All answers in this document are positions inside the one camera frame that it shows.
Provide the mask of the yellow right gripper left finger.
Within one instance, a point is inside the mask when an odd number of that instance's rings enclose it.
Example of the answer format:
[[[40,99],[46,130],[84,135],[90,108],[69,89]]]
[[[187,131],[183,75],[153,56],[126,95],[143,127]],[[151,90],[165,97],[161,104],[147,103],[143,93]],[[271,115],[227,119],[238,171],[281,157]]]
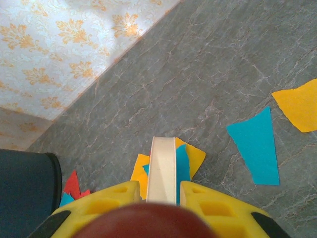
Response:
[[[99,216],[140,201],[139,182],[126,181],[56,209],[29,237],[71,238]]]

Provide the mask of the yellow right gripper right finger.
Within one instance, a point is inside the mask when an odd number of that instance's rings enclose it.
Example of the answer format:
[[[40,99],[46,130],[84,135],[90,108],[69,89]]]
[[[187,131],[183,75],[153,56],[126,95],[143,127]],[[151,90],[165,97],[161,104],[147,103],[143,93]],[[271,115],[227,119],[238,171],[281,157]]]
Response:
[[[181,182],[180,205],[203,219],[219,238],[290,237],[264,210],[194,182]]]

